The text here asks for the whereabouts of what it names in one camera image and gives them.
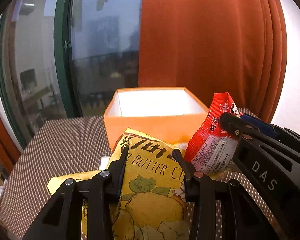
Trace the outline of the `red rice cracker packet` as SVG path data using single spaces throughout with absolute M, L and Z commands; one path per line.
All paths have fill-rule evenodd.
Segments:
M 185 161 L 207 175 L 218 176 L 226 170 L 239 171 L 233 162 L 238 140 L 222 129 L 220 119 L 223 113 L 240 117 L 228 92 L 214 94 L 207 117 L 191 138 L 184 155 Z

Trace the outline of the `yellow butter chips bag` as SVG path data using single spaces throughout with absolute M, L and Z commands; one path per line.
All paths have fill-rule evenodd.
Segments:
M 174 145 L 133 129 L 117 140 L 110 161 L 128 145 L 121 197 L 110 207 L 114 239 L 188 239 L 184 172 Z

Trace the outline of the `orange cardboard box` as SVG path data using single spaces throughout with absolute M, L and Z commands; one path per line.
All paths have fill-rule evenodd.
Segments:
M 208 107 L 185 87 L 118 89 L 103 117 L 111 147 L 127 129 L 169 144 L 189 142 Z

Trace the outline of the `brown polka dot tablecloth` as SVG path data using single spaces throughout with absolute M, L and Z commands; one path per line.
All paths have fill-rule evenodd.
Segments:
M 185 152 L 188 143 L 172 145 Z M 12 170 L 2 195 L 0 219 L 24 239 L 61 184 L 69 178 L 76 182 L 93 178 L 101 172 L 102 157 L 107 157 L 106 165 L 112 163 L 114 147 L 109 144 L 103 116 L 47 121 Z M 190 233 L 194 204 L 185 204 Z

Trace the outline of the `orange curtain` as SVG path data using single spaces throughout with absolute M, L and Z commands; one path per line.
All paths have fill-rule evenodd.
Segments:
M 286 63 L 280 0 L 142 0 L 141 87 L 185 87 L 207 106 L 227 92 L 270 122 Z

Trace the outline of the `green framed window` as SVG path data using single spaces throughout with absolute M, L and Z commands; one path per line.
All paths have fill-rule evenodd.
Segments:
M 0 1 L 0 106 L 19 149 L 138 86 L 142 0 Z

